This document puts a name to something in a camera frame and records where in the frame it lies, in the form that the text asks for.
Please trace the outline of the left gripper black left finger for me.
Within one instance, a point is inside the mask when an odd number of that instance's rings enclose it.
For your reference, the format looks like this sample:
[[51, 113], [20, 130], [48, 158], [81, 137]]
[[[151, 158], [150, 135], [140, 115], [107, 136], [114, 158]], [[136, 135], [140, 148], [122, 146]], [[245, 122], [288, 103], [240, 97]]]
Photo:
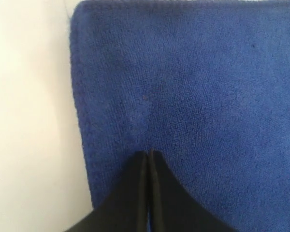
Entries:
[[147, 154], [132, 155], [105, 201], [69, 232], [147, 231]]

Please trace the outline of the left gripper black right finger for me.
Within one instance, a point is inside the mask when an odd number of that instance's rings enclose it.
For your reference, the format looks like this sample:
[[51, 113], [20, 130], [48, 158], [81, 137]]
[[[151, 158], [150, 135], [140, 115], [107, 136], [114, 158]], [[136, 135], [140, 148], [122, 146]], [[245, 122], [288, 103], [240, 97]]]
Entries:
[[161, 152], [148, 154], [152, 232], [228, 232], [229, 225], [196, 202], [176, 179]]

